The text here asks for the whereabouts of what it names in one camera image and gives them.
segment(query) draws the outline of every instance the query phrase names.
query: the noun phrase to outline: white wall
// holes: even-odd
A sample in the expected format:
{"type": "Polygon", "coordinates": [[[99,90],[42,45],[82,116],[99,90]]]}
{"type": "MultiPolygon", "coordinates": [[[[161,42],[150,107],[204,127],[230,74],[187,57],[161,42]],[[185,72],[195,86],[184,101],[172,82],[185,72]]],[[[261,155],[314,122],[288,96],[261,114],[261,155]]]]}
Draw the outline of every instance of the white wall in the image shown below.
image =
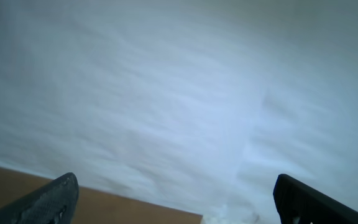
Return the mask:
{"type": "Polygon", "coordinates": [[[261,223],[286,172],[358,210],[358,2],[0,0],[0,166],[261,223]]]}

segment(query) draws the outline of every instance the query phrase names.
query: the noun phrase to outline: white paper sheet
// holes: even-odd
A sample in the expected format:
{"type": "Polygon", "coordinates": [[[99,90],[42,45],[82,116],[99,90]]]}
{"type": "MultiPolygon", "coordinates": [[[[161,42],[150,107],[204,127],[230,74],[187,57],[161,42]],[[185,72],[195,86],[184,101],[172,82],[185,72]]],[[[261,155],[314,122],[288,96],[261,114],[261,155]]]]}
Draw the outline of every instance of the white paper sheet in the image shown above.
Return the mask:
{"type": "Polygon", "coordinates": [[[0,0],[0,166],[278,223],[358,210],[358,2],[0,0]]]}

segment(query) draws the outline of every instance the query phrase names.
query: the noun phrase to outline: black plastic object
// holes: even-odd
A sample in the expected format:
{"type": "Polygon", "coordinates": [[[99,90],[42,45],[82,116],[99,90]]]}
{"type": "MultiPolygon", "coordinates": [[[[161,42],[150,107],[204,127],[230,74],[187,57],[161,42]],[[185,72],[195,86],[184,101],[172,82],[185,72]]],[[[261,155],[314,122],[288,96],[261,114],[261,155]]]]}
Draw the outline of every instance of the black plastic object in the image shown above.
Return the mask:
{"type": "Polygon", "coordinates": [[[358,212],[286,174],[278,176],[273,191],[282,224],[358,224],[358,212]]]}
{"type": "Polygon", "coordinates": [[[0,224],[69,224],[78,200],[78,182],[67,173],[0,209],[0,224]]]}

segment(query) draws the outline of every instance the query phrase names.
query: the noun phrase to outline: brown table surface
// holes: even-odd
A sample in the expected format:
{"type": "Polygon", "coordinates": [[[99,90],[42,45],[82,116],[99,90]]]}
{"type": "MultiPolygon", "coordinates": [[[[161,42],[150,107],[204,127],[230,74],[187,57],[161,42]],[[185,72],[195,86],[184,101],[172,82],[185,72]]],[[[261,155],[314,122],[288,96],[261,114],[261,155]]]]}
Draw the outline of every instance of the brown table surface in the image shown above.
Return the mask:
{"type": "MultiPolygon", "coordinates": [[[[0,208],[48,179],[0,168],[0,208]]],[[[73,224],[200,224],[201,215],[81,187],[73,224]]]]}

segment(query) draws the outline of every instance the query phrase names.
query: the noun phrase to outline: wrinkled white paper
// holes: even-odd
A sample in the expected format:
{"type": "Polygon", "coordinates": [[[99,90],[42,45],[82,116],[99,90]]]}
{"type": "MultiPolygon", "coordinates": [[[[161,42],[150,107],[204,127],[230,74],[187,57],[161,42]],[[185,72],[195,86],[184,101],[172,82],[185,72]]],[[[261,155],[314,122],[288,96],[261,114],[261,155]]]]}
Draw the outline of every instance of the wrinkled white paper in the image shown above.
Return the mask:
{"type": "Polygon", "coordinates": [[[358,210],[358,2],[0,0],[0,166],[278,223],[358,210]]]}

